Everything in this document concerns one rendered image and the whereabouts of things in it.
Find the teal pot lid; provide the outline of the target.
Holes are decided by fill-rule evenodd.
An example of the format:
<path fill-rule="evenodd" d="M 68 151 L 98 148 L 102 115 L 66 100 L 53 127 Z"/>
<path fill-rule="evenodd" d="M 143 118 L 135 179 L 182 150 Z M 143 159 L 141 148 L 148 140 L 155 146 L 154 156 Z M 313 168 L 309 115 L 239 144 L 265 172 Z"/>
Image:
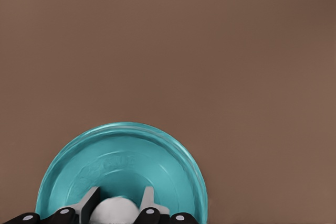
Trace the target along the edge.
<path fill-rule="evenodd" d="M 208 196 L 197 162 L 174 137 L 153 126 L 117 122 L 90 129 L 55 156 L 41 181 L 35 210 L 46 218 L 77 203 L 93 186 L 101 199 L 122 196 L 140 205 L 144 190 L 172 214 L 208 220 Z"/>

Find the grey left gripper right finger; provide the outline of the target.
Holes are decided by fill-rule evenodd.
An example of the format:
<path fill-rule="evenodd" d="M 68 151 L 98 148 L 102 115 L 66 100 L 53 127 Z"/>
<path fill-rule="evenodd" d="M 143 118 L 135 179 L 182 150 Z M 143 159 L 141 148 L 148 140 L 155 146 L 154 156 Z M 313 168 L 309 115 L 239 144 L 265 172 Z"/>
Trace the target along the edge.
<path fill-rule="evenodd" d="M 153 187 L 145 188 L 140 212 L 133 224 L 170 224 L 170 210 L 154 202 Z"/>

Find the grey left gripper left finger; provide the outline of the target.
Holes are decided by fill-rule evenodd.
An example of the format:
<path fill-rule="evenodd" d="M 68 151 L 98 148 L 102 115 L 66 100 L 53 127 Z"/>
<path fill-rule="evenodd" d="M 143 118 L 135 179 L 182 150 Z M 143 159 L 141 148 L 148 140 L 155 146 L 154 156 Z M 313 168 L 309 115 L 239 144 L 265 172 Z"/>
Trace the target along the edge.
<path fill-rule="evenodd" d="M 48 217 L 46 224 L 88 224 L 99 202 L 100 187 L 91 187 L 78 203 L 62 207 Z"/>

